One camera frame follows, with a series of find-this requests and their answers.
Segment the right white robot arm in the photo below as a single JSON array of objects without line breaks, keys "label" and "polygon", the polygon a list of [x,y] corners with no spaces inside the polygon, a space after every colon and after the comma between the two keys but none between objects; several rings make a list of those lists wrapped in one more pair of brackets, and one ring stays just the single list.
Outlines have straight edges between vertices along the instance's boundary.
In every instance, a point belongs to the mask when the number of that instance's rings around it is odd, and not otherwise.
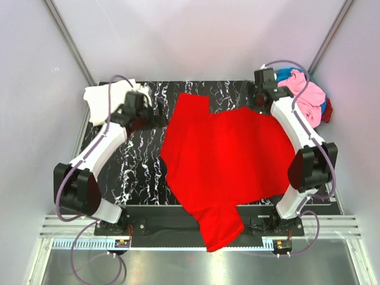
[{"label": "right white robot arm", "polygon": [[296,104],[298,96],[278,86],[272,68],[264,65],[256,70],[246,91],[248,107],[274,117],[295,152],[287,172],[290,185],[275,207],[277,216],[269,222],[270,230],[280,236],[290,230],[290,220],[300,216],[307,201],[329,199],[335,194],[338,148],[315,132]]}]

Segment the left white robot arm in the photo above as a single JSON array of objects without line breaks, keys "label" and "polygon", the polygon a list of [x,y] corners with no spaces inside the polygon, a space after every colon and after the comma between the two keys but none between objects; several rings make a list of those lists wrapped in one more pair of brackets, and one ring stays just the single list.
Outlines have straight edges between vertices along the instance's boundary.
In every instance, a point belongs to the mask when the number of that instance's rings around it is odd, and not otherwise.
[{"label": "left white robot arm", "polygon": [[107,222],[107,228],[115,235],[128,229],[123,209],[100,193],[98,175],[103,166],[135,131],[163,128],[168,124],[163,103],[153,108],[151,97],[143,91],[127,91],[115,107],[108,107],[103,125],[95,139],[69,163],[58,163],[53,170],[53,199],[56,214],[61,221],[69,222],[61,209]]}]

